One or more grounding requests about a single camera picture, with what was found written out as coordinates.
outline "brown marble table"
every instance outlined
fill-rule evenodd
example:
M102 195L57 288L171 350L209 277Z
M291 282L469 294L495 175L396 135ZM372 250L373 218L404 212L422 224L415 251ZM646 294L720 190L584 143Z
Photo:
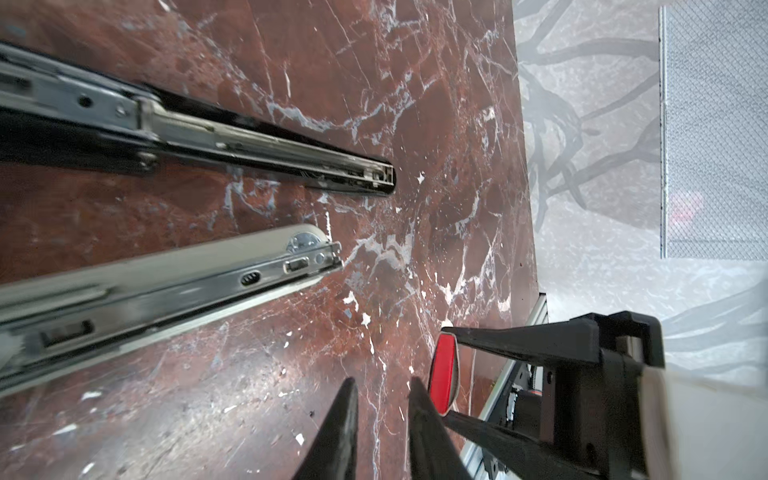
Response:
M2 0L0 38L381 154L399 179L366 199L172 163L0 164L2 282L299 222L346 262L0 400L0 476L289 478L354 376L359 478L408 478L409 380L441 322L521 325L538 294L511 2ZM461 355L457 408L477 414L502 363Z

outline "red object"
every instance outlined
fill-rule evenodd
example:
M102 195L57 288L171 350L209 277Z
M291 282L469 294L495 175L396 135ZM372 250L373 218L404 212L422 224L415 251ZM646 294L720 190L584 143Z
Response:
M437 339L435 356L432 357L432 371L429 373L429 397L440 415L445 415L453 402L455 391L454 374L456 363L456 338L450 333L441 333Z

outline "metal mesh panel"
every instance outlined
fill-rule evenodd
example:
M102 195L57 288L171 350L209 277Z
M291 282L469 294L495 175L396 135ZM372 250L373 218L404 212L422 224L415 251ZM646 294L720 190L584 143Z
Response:
M663 257L768 260L768 2L660 14Z

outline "marble tabletop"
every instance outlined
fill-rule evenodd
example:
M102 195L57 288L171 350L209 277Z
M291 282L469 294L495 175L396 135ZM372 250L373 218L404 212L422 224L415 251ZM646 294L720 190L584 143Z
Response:
M511 2L0 1L0 38L389 158L391 197L163 164L0 164L0 282L313 223L316 286L0 400L3 478L289 478L357 379L358 478L408 478L409 380L443 321L538 297ZM503 362L462 350L477 415Z

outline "red marble surface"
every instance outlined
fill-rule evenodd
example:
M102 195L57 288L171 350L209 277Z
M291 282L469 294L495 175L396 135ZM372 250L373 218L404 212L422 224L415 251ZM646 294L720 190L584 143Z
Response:
M346 261L0 400L0 476L289 478L355 376L358 478L407 478L408 382L441 322L521 325L538 295L511 2L2 0L0 38L384 155L399 179L366 199L173 163L0 164L2 282L299 222ZM502 362L461 357L456 407L477 414Z

